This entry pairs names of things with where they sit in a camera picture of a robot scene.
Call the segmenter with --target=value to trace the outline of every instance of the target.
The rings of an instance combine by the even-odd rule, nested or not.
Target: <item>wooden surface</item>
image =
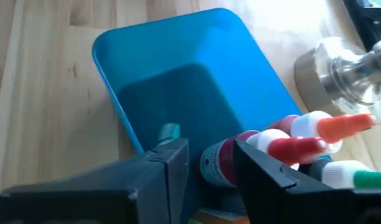
[[[214,7],[241,17],[303,112],[296,58],[330,35],[361,45],[339,0],[0,0],[0,189],[131,156],[91,59],[94,39]],[[381,170],[381,125],[334,158]]]

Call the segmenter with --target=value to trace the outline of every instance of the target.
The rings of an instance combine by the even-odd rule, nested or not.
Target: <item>bottle nozzle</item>
[[[319,120],[317,132],[327,143],[335,143],[375,124],[371,114],[342,115]]]
[[[292,166],[313,161],[326,147],[327,144],[321,138],[277,139],[269,145],[268,154]]]

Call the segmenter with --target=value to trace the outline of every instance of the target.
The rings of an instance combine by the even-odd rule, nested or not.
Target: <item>dropper bottle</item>
[[[375,124],[371,114],[354,114],[332,117],[323,111],[313,111],[303,116],[290,115],[268,126],[287,132],[290,136],[321,137],[329,143],[326,153],[335,153],[342,147],[342,139],[357,134]]]
[[[246,142],[289,166],[312,162],[327,146],[321,138],[291,138],[278,129],[262,131]]]
[[[201,174],[205,181],[217,187],[237,187],[233,162],[234,140],[240,139],[247,142],[257,133],[259,131],[244,131],[207,147],[195,159],[196,174]]]
[[[302,172],[334,189],[381,189],[381,172],[374,172],[359,161],[321,158]]]

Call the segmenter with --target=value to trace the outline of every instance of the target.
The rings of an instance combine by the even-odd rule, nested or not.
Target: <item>metal object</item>
[[[339,37],[325,38],[295,62],[295,81],[310,111],[371,113],[381,122],[381,41],[366,53]]]

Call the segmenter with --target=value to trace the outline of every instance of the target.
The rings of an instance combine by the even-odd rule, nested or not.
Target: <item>white cap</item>
[[[291,124],[291,136],[301,136],[305,138],[319,137],[317,123],[324,118],[332,118],[332,116],[323,111],[312,111],[296,118]],[[336,153],[341,147],[342,141],[328,144],[326,153]]]
[[[268,129],[249,137],[246,143],[267,153],[270,143],[281,138],[290,138],[290,136],[278,129]]]
[[[329,162],[321,172],[322,183],[334,189],[353,189],[354,174],[358,170],[370,170],[359,161]]]
[[[290,166],[292,169],[298,170],[300,168],[300,164],[293,164]]]

